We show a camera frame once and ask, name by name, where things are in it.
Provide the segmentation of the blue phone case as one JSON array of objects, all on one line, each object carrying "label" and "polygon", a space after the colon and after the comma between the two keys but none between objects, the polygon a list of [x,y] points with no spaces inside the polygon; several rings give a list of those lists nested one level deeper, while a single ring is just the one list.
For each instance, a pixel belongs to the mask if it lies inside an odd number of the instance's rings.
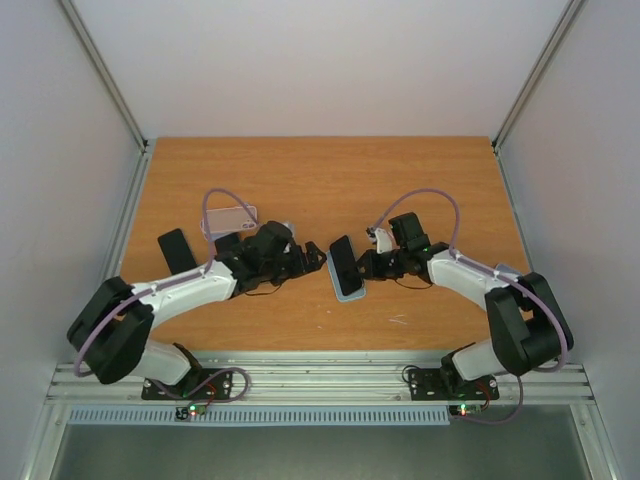
[{"label": "blue phone case", "polygon": [[336,299],[339,302],[341,303],[353,302],[356,300],[361,300],[366,296],[367,291],[365,286],[362,286],[360,289],[348,295],[345,295],[342,293],[337,271],[336,271],[333,258],[330,252],[327,253],[327,267],[328,267],[329,277],[331,279],[331,283],[333,286],[333,290],[335,292]]}]

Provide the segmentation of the black phone blue edge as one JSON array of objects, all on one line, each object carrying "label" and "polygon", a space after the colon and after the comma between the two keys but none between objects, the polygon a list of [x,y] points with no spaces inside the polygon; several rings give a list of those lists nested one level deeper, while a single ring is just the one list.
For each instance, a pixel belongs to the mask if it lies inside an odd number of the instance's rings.
[{"label": "black phone blue edge", "polygon": [[334,241],[329,247],[329,252],[333,258],[343,294],[351,294],[364,286],[362,278],[355,270],[356,258],[348,235],[343,235]]}]

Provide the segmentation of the black phone pink edge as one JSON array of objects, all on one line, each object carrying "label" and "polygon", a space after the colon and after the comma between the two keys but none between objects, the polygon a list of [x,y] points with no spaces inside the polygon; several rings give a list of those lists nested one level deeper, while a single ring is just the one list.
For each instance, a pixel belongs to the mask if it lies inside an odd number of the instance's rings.
[{"label": "black phone pink edge", "polygon": [[220,255],[225,252],[232,251],[240,243],[241,236],[238,232],[232,232],[226,235],[219,236],[213,241],[215,255]]}]

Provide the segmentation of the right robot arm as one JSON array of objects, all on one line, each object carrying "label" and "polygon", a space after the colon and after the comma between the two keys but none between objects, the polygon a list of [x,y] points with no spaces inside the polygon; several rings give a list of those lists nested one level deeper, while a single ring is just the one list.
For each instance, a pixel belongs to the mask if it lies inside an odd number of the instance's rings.
[{"label": "right robot arm", "polygon": [[440,381],[448,394],[463,396],[483,377],[521,376],[541,370],[552,360],[558,369],[564,365],[574,338],[544,276],[490,268],[447,243],[433,243],[413,212],[392,218],[389,225],[390,231],[367,229],[375,247],[357,261],[363,279],[416,276],[462,296],[486,313],[489,338],[441,360]]}]

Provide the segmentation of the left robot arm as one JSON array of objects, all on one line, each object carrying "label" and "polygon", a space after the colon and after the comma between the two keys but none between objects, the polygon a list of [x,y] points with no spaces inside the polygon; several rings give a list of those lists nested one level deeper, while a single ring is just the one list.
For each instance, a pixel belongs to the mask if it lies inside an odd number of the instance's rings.
[{"label": "left robot arm", "polygon": [[205,264],[168,278],[128,284],[105,280],[67,331],[79,376],[103,384],[127,376],[159,381],[179,398],[195,395],[201,369],[185,348],[151,340],[159,325],[191,310],[231,300],[264,283],[275,287],[314,273],[327,257],[314,243],[299,245],[287,225],[269,221],[241,240],[219,239]]}]

